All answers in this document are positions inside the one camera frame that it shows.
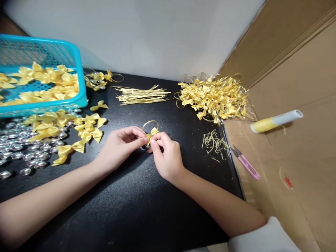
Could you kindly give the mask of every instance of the black table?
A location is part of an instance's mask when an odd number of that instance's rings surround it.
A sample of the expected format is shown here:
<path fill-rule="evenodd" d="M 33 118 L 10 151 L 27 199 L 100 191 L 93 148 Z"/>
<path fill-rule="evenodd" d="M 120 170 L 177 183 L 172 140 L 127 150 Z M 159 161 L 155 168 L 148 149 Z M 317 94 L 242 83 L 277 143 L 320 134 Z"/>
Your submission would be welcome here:
<path fill-rule="evenodd" d="M 175 81 L 134 75 L 124 77 L 125 81 L 116 85 L 149 89 L 159 84 L 160 88 L 172 92 L 169 98 L 180 89 Z M 109 120 L 101 128 L 104 131 L 101 143 L 91 142 L 85 154 L 74 152 L 61 166 L 37 170 L 33 176 L 0 181 L 1 202 L 89 163 L 112 130 L 131 125 L 142 127 L 150 120 L 158 121 L 159 131 L 165 131 L 180 143 L 187 169 L 243 198 L 231 159 L 218 163 L 201 149 L 203 134 L 213 129 L 222 134 L 222 128 L 199 121 L 190 106 L 177 108 L 175 100 L 120 106 L 115 97 L 119 92 L 110 86 L 108 83 L 106 90 L 98 92 L 88 90 L 89 106 L 83 109 L 84 114 L 92 114 L 89 107 L 100 100 L 109 106 L 107 110 L 97 111 Z M 154 124 L 148 125 L 147 131 Z M 77 131 L 72 128 L 65 142 L 72 144 L 78 140 Z M 57 155 L 53 155 L 50 162 L 56 158 Z M 22 167 L 24 161 L 15 161 L 1 171 L 18 172 Z M 153 156 L 139 149 L 117 171 L 42 228 L 21 250 L 181 251 L 227 240 L 228 236 L 198 204 L 160 177 Z"/>

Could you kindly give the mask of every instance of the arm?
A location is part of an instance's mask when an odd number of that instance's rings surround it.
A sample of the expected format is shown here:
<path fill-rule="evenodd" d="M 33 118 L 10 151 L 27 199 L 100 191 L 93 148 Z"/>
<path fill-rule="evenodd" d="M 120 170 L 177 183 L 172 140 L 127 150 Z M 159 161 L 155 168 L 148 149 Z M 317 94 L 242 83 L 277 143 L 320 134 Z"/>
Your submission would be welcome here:
<path fill-rule="evenodd" d="M 267 223 L 266 217 L 245 201 L 185 169 L 180 145 L 165 132 L 154 135 L 150 145 L 160 175 L 203 207 L 227 235 L 235 237 Z"/>
<path fill-rule="evenodd" d="M 113 131 L 92 163 L 1 203 L 0 237 L 3 243 L 11 249 L 21 246 L 147 141 L 137 127 Z"/>

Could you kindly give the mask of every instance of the pink scissors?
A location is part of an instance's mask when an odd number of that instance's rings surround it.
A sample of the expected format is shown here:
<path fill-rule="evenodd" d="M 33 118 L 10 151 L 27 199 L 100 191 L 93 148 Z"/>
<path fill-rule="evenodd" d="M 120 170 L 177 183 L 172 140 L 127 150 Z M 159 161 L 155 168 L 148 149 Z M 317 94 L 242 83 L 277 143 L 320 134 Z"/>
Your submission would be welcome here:
<path fill-rule="evenodd" d="M 251 174 L 251 176 L 255 179 L 260 179 L 259 173 L 253 168 L 253 166 L 250 164 L 250 162 L 247 161 L 246 157 L 238 150 L 236 146 L 233 146 L 231 150 L 236 155 L 236 157 L 239 159 L 239 161 L 243 164 L 243 166 L 246 168 L 246 170 Z"/>

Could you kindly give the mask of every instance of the turquoise basket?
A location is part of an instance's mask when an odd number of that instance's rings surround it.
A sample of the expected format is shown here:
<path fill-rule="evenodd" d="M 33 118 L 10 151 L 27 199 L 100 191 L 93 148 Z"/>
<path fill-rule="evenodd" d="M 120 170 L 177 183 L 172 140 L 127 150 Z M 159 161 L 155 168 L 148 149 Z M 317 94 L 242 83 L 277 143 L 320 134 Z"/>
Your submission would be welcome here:
<path fill-rule="evenodd" d="M 65 65 L 78 74 L 79 93 L 74 98 L 59 101 L 46 101 L 13 106 L 0 106 L 0 118 L 29 116 L 32 114 L 57 111 L 59 109 L 72 109 L 86 107 L 86 87 L 83 67 L 79 49 L 72 43 L 34 37 L 0 34 L 0 72 L 11 74 L 18 72 L 19 67 L 32 67 L 33 62 L 43 68 Z M 22 92 L 48 90 L 54 84 L 42 84 L 33 80 L 27 85 L 16 86 L 12 89 L 2 89 L 0 95 L 4 96 L 3 102 L 19 98 Z"/>

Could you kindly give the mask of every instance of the yellow thread spool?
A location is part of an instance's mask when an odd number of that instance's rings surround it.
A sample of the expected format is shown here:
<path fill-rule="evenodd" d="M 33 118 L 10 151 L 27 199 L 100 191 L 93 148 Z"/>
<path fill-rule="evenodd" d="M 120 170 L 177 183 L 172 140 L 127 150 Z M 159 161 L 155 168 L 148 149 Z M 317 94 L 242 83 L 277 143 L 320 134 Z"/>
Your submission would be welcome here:
<path fill-rule="evenodd" d="M 281 126 L 282 124 L 289 123 L 295 119 L 302 118 L 303 114 L 299 110 L 292 110 L 287 113 L 266 118 L 251 124 L 251 130 L 255 133 L 265 132 Z"/>

